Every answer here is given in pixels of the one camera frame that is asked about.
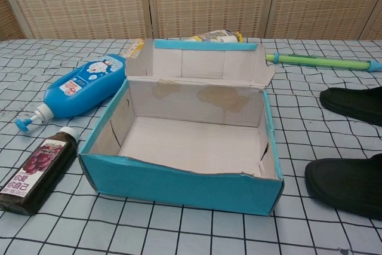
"stain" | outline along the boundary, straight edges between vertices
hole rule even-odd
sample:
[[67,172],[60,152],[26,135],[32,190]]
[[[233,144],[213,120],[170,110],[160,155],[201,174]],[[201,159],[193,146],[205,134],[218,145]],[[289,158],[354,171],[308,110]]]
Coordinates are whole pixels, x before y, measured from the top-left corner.
[[153,87],[153,95],[157,99],[180,91],[180,84],[171,80],[159,80],[155,87]]
[[16,116],[16,111],[6,111],[6,110],[3,110],[0,112],[0,118],[9,118],[9,117],[14,117]]
[[202,102],[213,104],[223,109],[223,123],[226,123],[226,112],[238,113],[248,103],[248,97],[240,96],[234,88],[209,86],[199,91],[197,97]]
[[341,255],[352,255],[352,254],[354,254],[353,251],[350,249],[339,248],[338,250],[341,253]]

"green water gun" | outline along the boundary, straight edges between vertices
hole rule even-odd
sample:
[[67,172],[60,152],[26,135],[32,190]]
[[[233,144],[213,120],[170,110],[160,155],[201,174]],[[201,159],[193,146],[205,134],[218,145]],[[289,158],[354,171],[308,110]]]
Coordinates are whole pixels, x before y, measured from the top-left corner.
[[345,59],[334,59],[334,58],[324,58],[316,56],[304,56],[304,55],[287,55],[279,54],[275,52],[274,54],[266,54],[266,60],[274,62],[277,64],[279,62],[284,62],[288,64],[305,65],[305,66],[323,66],[332,67],[334,69],[350,69],[350,70],[362,70],[368,72],[374,72],[382,70],[382,63],[375,60],[370,61],[360,61],[360,60],[345,60]]

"tablecloth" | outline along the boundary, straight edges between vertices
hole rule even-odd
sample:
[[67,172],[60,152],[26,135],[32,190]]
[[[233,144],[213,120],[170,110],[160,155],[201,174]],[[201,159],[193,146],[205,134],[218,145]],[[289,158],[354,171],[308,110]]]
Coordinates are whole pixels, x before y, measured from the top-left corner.
[[[248,38],[267,53],[296,53],[382,62],[382,41]],[[56,79],[132,40],[13,40],[0,42],[0,186],[45,137],[75,127],[84,144],[109,100],[85,115],[30,125]],[[366,158],[382,150],[382,128],[337,115],[319,103],[328,87],[379,87],[382,72],[275,65],[267,91],[285,189],[270,217],[204,210],[97,194],[78,160],[35,216],[0,211],[0,254],[341,255],[382,254],[382,222],[321,204],[307,193],[304,168],[319,158]]]

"plastic bottle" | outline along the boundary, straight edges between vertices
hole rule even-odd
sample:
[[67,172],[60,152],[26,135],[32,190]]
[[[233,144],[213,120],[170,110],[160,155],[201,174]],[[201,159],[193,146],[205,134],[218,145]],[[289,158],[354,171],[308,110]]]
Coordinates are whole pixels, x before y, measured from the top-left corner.
[[37,213],[59,181],[59,175],[74,160],[78,138],[75,129],[63,127],[43,140],[4,184],[0,208],[24,215]]
[[36,119],[48,122],[51,118],[69,118],[92,109],[114,95],[125,80],[125,58],[109,54],[73,70],[51,84],[44,95],[44,103],[33,117],[16,126],[27,132]]

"bottle label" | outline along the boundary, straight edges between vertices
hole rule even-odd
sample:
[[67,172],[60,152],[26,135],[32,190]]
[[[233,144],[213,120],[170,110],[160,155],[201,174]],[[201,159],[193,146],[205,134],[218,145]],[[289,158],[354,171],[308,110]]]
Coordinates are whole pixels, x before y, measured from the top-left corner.
[[76,94],[89,83],[113,73],[123,67],[123,63],[111,56],[103,56],[85,64],[81,71],[72,79],[65,82],[59,88],[67,96]]
[[239,42],[236,33],[228,30],[215,30],[194,36],[196,41],[202,42]]
[[133,43],[126,49],[126,51],[122,54],[124,58],[137,58],[141,53],[143,48],[144,40],[143,39],[135,39]]
[[46,172],[65,144],[66,142],[60,140],[44,140],[0,193],[25,197]]

